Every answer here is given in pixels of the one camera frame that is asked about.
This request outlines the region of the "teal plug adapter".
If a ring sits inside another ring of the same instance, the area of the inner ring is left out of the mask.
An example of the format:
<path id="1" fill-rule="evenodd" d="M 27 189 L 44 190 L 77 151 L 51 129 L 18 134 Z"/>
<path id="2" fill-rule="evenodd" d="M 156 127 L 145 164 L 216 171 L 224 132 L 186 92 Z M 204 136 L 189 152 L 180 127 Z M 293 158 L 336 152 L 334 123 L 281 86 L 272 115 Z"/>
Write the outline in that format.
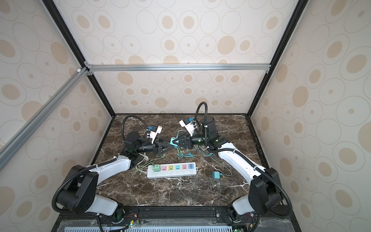
<path id="1" fill-rule="evenodd" d="M 175 148 L 178 148 L 178 144 L 177 142 L 175 142 L 175 140 L 176 140 L 176 137 L 172 137 L 170 139 L 170 145 L 174 146 Z"/>
<path id="2" fill-rule="evenodd" d="M 212 179 L 219 180 L 221 178 L 221 173 L 218 171 L 213 171 L 212 172 Z"/>

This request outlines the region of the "light green plug adapter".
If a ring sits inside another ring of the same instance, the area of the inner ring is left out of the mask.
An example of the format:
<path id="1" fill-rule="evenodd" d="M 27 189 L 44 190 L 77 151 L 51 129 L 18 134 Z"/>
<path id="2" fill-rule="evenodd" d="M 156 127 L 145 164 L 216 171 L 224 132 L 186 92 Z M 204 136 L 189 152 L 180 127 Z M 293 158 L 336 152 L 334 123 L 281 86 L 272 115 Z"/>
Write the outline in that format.
<path id="1" fill-rule="evenodd" d="M 161 166 L 159 164 L 154 164 L 152 166 L 153 172 L 160 172 L 161 171 Z"/>

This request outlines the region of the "white power strip coloured sockets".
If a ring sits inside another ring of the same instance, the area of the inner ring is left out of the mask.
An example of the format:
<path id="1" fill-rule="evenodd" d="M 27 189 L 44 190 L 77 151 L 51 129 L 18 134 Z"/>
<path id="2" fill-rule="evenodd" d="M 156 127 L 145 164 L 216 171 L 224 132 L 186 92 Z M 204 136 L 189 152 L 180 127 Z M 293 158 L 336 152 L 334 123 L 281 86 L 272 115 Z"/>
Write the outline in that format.
<path id="1" fill-rule="evenodd" d="M 188 177 L 195 176 L 197 174 L 195 162 L 160 164 L 160 172 L 153 172 L 152 166 L 153 165 L 149 165 L 147 169 L 148 179 Z"/>

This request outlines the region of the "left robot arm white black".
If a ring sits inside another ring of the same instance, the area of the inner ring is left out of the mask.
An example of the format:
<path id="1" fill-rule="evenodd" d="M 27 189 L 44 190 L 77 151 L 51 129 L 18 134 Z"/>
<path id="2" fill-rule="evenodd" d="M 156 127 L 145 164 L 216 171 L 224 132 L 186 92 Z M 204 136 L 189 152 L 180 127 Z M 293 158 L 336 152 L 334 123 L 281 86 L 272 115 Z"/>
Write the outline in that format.
<path id="1" fill-rule="evenodd" d="M 128 171 L 144 161 L 146 153 L 161 156 L 174 148 L 169 140 L 156 136 L 161 133 L 160 126 L 146 126 L 144 135 L 136 131 L 124 134 L 128 119 L 143 119 L 135 115 L 126 116 L 121 124 L 121 136 L 124 142 L 123 150 L 112 159 L 87 167 L 74 166 L 61 186 L 56 190 L 51 202 L 54 211 L 58 213 L 73 212 L 77 215 L 91 213 L 105 215 L 119 222 L 124 218 L 124 208 L 121 203 L 96 194 L 97 186 L 104 180 Z"/>

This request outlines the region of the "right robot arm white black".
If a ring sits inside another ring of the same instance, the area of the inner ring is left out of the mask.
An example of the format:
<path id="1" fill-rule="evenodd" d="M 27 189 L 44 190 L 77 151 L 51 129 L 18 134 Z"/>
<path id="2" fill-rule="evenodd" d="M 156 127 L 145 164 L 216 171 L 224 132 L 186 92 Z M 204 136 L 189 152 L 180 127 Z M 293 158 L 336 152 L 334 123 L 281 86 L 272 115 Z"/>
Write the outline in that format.
<path id="1" fill-rule="evenodd" d="M 248 195 L 229 205 L 230 218 L 235 221 L 243 215 L 254 213 L 263 216 L 270 212 L 279 218 L 293 215 L 292 202 L 281 186 L 277 171 L 266 169 L 243 154 L 228 138 L 219 135 L 214 118 L 204 112 L 202 123 L 197 117 L 184 118 L 179 122 L 186 133 L 173 139 L 178 147 L 192 149 L 204 145 L 212 153 L 229 163 L 250 186 Z"/>

